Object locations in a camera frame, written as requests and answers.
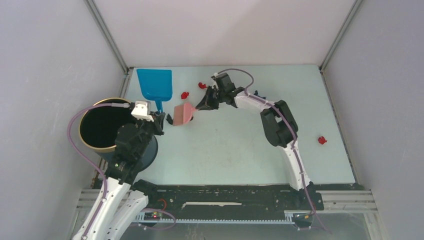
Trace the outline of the pink hand brush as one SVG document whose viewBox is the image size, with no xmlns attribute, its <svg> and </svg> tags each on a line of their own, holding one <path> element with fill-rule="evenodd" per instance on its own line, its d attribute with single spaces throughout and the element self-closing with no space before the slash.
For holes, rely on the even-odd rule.
<svg viewBox="0 0 424 240">
<path fill-rule="evenodd" d="M 197 109 L 190 103 L 185 102 L 173 109 L 173 126 L 182 126 L 191 121 Z"/>
</svg>

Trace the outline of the blue plastic dustpan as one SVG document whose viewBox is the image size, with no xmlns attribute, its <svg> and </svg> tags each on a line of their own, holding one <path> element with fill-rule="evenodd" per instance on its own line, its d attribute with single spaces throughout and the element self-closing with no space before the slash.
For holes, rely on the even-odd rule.
<svg viewBox="0 0 424 240">
<path fill-rule="evenodd" d="M 136 70 L 142 96 L 149 101 L 154 101 L 157 110 L 164 112 L 163 102 L 172 99 L 173 74 L 170 69 L 144 69 Z"/>
</svg>

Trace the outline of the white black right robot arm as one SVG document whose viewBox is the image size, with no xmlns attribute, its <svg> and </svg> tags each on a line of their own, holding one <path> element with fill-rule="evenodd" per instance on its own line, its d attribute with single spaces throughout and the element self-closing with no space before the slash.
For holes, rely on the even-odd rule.
<svg viewBox="0 0 424 240">
<path fill-rule="evenodd" d="M 283 101 L 269 101 L 251 93 L 248 87 L 236 87 L 230 76 L 221 71 L 211 77 L 213 84 L 208 86 L 204 97 L 195 106 L 198 111 L 218 110 L 225 103 L 237 109 L 259 113 L 265 138 L 285 155 L 285 170 L 291 187 L 291 204 L 297 209 L 309 206 L 312 214 L 317 207 L 313 202 L 316 193 L 314 183 L 307 174 L 301 158 L 298 140 L 298 125 L 288 104 Z"/>
</svg>

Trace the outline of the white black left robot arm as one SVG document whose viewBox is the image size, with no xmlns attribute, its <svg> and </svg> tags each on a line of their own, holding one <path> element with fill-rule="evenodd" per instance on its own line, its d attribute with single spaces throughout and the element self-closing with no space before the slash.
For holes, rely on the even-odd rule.
<svg viewBox="0 0 424 240">
<path fill-rule="evenodd" d="M 144 208 L 158 202 L 153 183 L 136 180 L 156 158 L 165 114 L 102 103 L 81 110 L 82 142 L 107 161 L 103 184 L 76 240 L 119 240 Z"/>
</svg>

